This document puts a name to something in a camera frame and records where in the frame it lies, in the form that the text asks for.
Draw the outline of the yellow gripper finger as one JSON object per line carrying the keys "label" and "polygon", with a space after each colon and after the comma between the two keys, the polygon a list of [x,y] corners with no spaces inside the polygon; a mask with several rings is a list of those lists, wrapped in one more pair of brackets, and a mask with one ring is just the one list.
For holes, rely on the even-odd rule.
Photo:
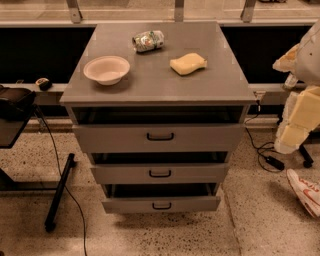
{"label": "yellow gripper finger", "polygon": [[286,100],[274,147],[291,154],[320,125],[320,87],[308,86],[300,93],[291,92]]}

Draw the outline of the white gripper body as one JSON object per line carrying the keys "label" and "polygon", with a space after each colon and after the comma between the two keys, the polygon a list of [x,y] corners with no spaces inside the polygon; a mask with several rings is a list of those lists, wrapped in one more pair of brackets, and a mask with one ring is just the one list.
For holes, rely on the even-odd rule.
{"label": "white gripper body", "polygon": [[276,71],[289,73],[288,77],[284,82],[285,89],[293,89],[298,83],[298,78],[296,77],[296,68],[295,68],[298,48],[299,48],[299,45],[296,44],[290,50],[288,50],[284,55],[282,55],[279,59],[277,59],[272,65],[272,68]]}

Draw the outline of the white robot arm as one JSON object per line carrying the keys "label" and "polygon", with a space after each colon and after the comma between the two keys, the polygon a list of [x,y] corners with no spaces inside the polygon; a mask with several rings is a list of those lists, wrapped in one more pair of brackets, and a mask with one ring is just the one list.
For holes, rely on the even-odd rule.
{"label": "white robot arm", "polygon": [[293,89],[298,81],[306,85],[300,93],[290,93],[276,133],[276,151],[290,154],[320,125],[320,20],[273,64],[273,68],[289,73],[285,89]]}

